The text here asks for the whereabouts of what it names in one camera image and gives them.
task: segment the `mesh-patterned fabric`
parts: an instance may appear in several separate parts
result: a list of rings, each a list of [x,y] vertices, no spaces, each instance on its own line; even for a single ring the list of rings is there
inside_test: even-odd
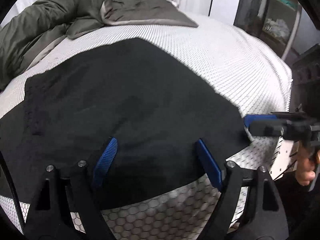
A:
[[[76,40],[66,38],[36,66],[12,80],[0,95],[0,118],[23,101],[28,77],[52,69],[82,51],[137,37],[166,51],[202,77],[217,93],[238,106],[242,116],[289,109],[291,70],[266,44],[237,27],[203,16],[188,16],[199,24],[198,28],[126,25],[101,28]],[[114,57],[121,57],[121,51]],[[269,168],[277,154],[277,140],[251,139],[252,144],[230,160],[243,168]],[[243,211],[246,192],[246,188],[241,190],[233,221]],[[102,214],[117,239],[196,239],[218,198],[219,193],[204,175],[161,196],[104,210]],[[16,215],[8,209],[10,201],[0,197],[1,206],[17,224]],[[21,208],[26,218],[28,204],[22,203]],[[71,216],[76,229],[84,231],[79,215]]]

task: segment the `metal screw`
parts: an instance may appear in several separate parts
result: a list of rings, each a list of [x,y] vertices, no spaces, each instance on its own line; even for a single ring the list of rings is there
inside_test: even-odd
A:
[[[264,166],[260,166],[259,167],[260,171],[262,171],[263,173],[267,172],[267,169]]]
[[[86,164],[87,164],[87,162],[83,161],[83,160],[78,162],[79,167],[84,167],[84,166],[86,166]]]
[[[234,168],[236,166],[236,163],[233,161],[227,161],[227,166],[230,168]]]
[[[54,169],[54,166],[53,165],[48,165],[45,169],[47,171],[52,171]]]

